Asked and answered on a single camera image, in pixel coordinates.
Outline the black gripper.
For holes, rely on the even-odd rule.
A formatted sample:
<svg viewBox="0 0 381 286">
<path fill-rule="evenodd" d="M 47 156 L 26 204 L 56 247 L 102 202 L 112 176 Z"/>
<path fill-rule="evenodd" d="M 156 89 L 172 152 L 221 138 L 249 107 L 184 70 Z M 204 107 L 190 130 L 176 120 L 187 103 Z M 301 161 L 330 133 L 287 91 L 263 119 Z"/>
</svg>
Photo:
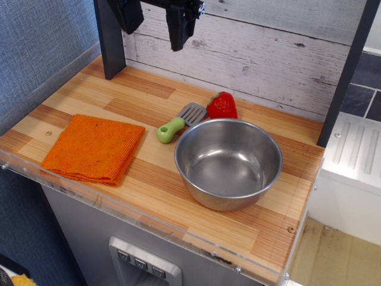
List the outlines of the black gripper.
<svg viewBox="0 0 381 286">
<path fill-rule="evenodd" d="M 143 22 L 140 0 L 108 0 L 121 29 L 131 35 Z M 142 0 L 146 4 L 166 9 L 166 20 L 171 49 L 183 49 L 193 36 L 196 19 L 205 13 L 205 3 L 200 0 Z"/>
</svg>

